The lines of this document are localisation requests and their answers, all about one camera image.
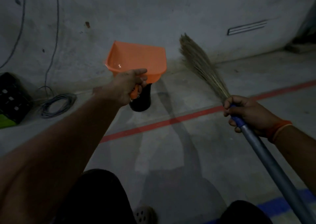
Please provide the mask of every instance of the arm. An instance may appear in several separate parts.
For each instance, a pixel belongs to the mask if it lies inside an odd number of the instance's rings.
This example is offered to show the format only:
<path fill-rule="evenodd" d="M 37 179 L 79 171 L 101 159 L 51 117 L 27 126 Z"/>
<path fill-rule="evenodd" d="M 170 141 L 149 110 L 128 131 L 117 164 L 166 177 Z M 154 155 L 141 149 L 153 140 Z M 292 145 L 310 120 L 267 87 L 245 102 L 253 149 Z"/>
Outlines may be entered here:
<path fill-rule="evenodd" d="M 231 96 L 224 102 L 224 116 L 241 116 L 249 126 L 261 137 L 267 137 L 282 119 L 272 114 L 259 103 L 241 96 Z M 241 130 L 229 119 L 228 123 Z M 316 140 L 292 125 L 280 127 L 269 140 L 275 144 L 286 161 L 292 166 L 306 186 L 316 194 Z"/>
<path fill-rule="evenodd" d="M 82 107 L 0 159 L 0 222 L 49 223 L 146 69 L 120 73 Z"/>

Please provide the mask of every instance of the broom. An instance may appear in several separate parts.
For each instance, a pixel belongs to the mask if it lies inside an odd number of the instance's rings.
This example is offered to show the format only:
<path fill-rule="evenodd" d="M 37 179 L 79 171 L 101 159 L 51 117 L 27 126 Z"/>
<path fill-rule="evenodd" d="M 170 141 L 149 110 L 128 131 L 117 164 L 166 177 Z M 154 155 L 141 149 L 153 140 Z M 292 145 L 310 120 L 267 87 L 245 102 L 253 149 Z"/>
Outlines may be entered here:
<path fill-rule="evenodd" d="M 211 63 L 203 49 L 200 48 L 187 34 L 181 35 L 180 45 L 180 52 L 184 56 L 185 65 L 194 71 L 200 78 L 204 79 L 220 101 L 224 103 L 224 101 L 230 97 L 230 94 L 223 79 L 217 72 L 216 67 Z M 237 116 L 232 116 L 231 118 L 241 129 L 243 135 L 267 169 L 271 178 L 299 220 L 303 224 L 315 223 L 314 214 L 303 202 L 295 186 L 286 176 L 261 139 L 249 128 L 242 118 Z"/>

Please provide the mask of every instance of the blue painted line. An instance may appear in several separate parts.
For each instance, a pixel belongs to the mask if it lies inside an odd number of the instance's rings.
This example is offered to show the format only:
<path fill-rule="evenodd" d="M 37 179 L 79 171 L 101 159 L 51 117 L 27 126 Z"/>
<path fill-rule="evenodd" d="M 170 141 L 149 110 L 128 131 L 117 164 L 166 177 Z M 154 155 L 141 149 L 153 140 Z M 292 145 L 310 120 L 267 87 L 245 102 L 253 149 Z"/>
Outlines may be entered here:
<path fill-rule="evenodd" d="M 308 204 L 316 202 L 316 197 L 310 190 L 303 189 L 299 190 L 298 192 L 304 202 Z M 290 205 L 287 203 L 284 197 L 274 198 L 270 201 L 257 205 L 257 207 L 260 208 L 270 218 L 281 215 L 291 210 Z M 215 224 L 216 222 L 217 220 L 212 220 L 204 224 Z"/>

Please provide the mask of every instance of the hand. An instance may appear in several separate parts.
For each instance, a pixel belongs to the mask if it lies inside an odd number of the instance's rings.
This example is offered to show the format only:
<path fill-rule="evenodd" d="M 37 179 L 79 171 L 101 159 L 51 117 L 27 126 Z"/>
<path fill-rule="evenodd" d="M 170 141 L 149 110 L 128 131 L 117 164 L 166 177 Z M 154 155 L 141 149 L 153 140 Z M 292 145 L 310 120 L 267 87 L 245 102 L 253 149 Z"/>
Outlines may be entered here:
<path fill-rule="evenodd" d="M 272 128 L 282 119 L 271 113 L 265 107 L 261 106 L 251 98 L 232 95 L 224 102 L 224 116 L 236 115 L 244 119 L 244 121 L 253 128 L 256 134 L 265 136 L 265 131 Z M 229 119 L 228 123 L 235 126 L 235 132 L 241 133 L 234 120 Z"/>
<path fill-rule="evenodd" d="M 130 93 L 136 84 L 139 85 L 138 95 L 142 92 L 142 88 L 147 85 L 147 76 L 143 75 L 146 72 L 146 68 L 121 72 L 116 75 L 112 82 L 105 85 L 99 94 L 117 101 L 120 107 L 125 106 L 131 101 Z"/>

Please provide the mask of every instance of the broom handle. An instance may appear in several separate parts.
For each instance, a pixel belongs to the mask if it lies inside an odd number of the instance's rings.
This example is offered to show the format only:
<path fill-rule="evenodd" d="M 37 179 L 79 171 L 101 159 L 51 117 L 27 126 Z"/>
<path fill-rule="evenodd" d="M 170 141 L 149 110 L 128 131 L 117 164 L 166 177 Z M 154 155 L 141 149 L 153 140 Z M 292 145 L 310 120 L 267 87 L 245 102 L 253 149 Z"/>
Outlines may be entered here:
<path fill-rule="evenodd" d="M 316 223 L 314 214 L 299 196 L 297 189 L 287 177 L 281 166 L 274 159 L 262 140 L 254 133 L 242 118 L 231 117 L 241 129 L 243 135 L 257 154 L 258 158 L 270 174 L 271 178 L 283 194 L 284 198 L 302 224 Z"/>

